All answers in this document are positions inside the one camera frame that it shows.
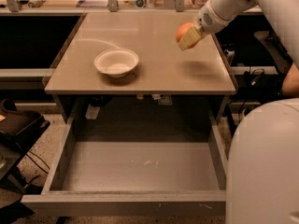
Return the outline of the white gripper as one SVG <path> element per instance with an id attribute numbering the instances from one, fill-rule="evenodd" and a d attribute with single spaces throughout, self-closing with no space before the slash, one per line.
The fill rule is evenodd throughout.
<path id="1" fill-rule="evenodd" d="M 179 40 L 181 50 L 191 49 L 207 34 L 224 29 L 237 15 L 237 2 L 233 0 L 208 0 L 200 9 L 198 24 L 191 26 Z"/>

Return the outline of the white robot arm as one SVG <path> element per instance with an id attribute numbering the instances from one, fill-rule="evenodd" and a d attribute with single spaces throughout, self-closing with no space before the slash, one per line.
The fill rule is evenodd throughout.
<path id="1" fill-rule="evenodd" d="M 259 6 L 280 42 L 299 63 L 299 0 L 208 0 L 195 27 L 177 38 L 195 46 L 241 12 Z M 299 104 L 296 98 L 261 105 L 232 139 L 226 184 L 226 224 L 298 224 Z"/>

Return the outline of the person's forearm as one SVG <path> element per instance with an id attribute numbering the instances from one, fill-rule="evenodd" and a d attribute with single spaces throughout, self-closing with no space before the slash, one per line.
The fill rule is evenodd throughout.
<path id="1" fill-rule="evenodd" d="M 299 97 L 299 68 L 292 64 L 282 84 L 282 93 L 289 97 Z"/>

